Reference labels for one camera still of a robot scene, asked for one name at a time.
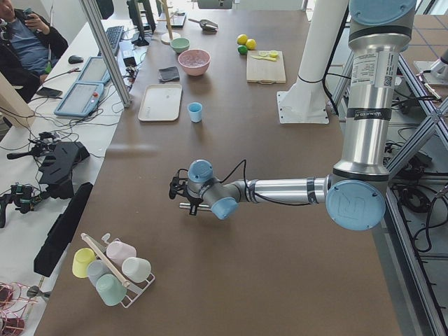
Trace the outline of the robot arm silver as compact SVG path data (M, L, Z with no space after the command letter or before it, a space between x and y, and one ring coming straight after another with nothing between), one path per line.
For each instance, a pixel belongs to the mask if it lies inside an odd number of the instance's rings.
M368 230L386 210L389 171L384 147L400 53L411 41L414 1L318 1L296 82L277 94L281 123L326 123L325 77L345 25L354 53L342 156L323 178L220 180L210 162L195 160L186 177L174 176L169 197L186 198L226 219L241 202L286 206L325 204L329 216L349 230Z

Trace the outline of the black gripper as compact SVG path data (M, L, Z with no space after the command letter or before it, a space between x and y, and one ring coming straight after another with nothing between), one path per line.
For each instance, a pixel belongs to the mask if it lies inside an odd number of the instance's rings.
M174 200L176 196L182 196L190 202L190 215L196 215L198 206L203 203L203 200L192 196L188 192L188 178L180 177L182 171L187 171L187 169L178 169L176 174L173 176L169 184L169 198Z

